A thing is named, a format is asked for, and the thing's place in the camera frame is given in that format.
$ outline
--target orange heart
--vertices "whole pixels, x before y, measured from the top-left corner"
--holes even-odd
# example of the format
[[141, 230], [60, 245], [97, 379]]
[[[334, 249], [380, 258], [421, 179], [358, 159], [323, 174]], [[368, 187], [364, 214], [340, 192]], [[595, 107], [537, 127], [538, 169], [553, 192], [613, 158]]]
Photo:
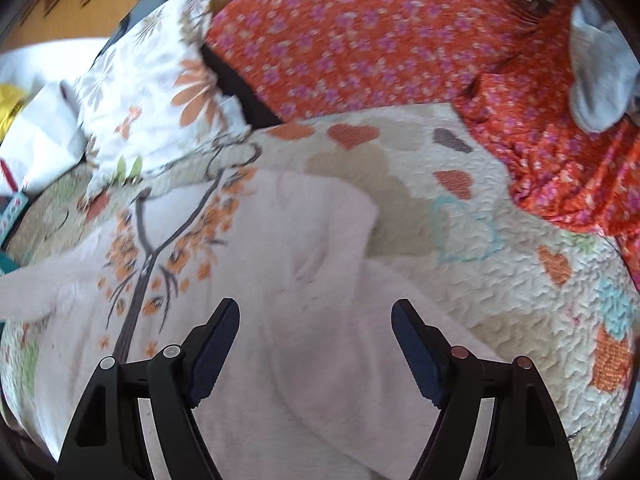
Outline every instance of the orange heart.
[[601, 392], [613, 393], [625, 379], [629, 377], [634, 362], [634, 356], [629, 351], [629, 341], [625, 337], [622, 341], [607, 333], [604, 323], [600, 325], [596, 336], [595, 362], [590, 385]]
[[460, 200], [471, 199], [471, 185], [474, 180], [468, 173], [459, 170], [435, 171], [433, 173], [438, 182]]
[[277, 137], [282, 140], [298, 140], [312, 136], [314, 134], [314, 129], [311, 126], [306, 126], [305, 124], [285, 123], [270, 128], [267, 130], [267, 133], [271, 137]]
[[375, 126], [351, 126], [340, 123], [329, 128], [327, 134], [348, 151], [360, 144], [377, 139], [380, 136], [380, 130]]
[[542, 266], [545, 267], [546, 273], [551, 276], [551, 281], [557, 286], [564, 285], [574, 274], [566, 256], [551, 252], [551, 249], [546, 245], [538, 246], [538, 258]]

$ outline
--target white blanket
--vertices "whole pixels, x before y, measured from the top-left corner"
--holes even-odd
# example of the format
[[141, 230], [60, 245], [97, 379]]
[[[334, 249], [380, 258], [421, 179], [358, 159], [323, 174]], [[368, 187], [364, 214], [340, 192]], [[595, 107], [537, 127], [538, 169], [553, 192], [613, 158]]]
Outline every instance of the white blanket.
[[[9, 406], [57, 458], [103, 356], [148, 358], [183, 341], [228, 296], [240, 306], [239, 333], [195, 411], [222, 476], [365, 480], [373, 469], [404, 480], [437, 410], [395, 342], [393, 302], [409, 298], [452, 344], [496, 357], [404, 279], [364, 259], [376, 213], [336, 179], [249, 169], [139, 198], [74, 250], [0, 279], [0, 317], [47, 326], [34, 405]], [[131, 320], [132, 337], [122, 338]], [[478, 470], [487, 415], [466, 478]], [[142, 418], [154, 474], [167, 479], [148, 408]]]

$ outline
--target orange floral fabric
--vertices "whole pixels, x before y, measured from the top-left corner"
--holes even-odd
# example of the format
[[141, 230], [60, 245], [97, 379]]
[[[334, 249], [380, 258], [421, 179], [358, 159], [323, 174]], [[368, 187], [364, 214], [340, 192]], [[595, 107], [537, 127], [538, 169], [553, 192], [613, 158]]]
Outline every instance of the orange floral fabric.
[[560, 0], [528, 47], [455, 101], [472, 136], [507, 165], [524, 210], [574, 232], [615, 235], [640, 285], [640, 139], [624, 119], [586, 134], [568, 104], [570, 15]]
[[207, 44], [292, 121], [449, 101], [532, 28], [508, 0], [234, 0]]

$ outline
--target metal screw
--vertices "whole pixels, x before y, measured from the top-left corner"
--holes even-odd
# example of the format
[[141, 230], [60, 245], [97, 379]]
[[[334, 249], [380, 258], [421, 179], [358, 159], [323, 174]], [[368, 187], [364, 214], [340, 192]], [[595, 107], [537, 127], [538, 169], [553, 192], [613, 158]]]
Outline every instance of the metal screw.
[[454, 346], [451, 349], [451, 355], [457, 359], [466, 359], [469, 357], [469, 350], [463, 346]]
[[180, 347], [178, 345], [171, 345], [162, 350], [162, 355], [167, 359], [173, 359], [180, 355]]
[[112, 368], [113, 365], [116, 364], [116, 359], [113, 357], [105, 357], [102, 361], [100, 361], [100, 368], [103, 370], [108, 370]]
[[518, 357], [516, 362], [520, 368], [524, 368], [525, 370], [533, 368], [533, 361], [524, 355]]

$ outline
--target floral pillowcase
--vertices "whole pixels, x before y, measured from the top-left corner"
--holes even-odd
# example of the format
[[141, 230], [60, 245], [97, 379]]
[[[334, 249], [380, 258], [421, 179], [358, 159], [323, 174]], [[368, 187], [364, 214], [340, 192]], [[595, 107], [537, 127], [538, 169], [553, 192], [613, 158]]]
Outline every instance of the floral pillowcase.
[[169, 0], [136, 24], [74, 86], [94, 174], [85, 203], [113, 182], [160, 173], [197, 150], [244, 137], [200, 46], [210, 0]]

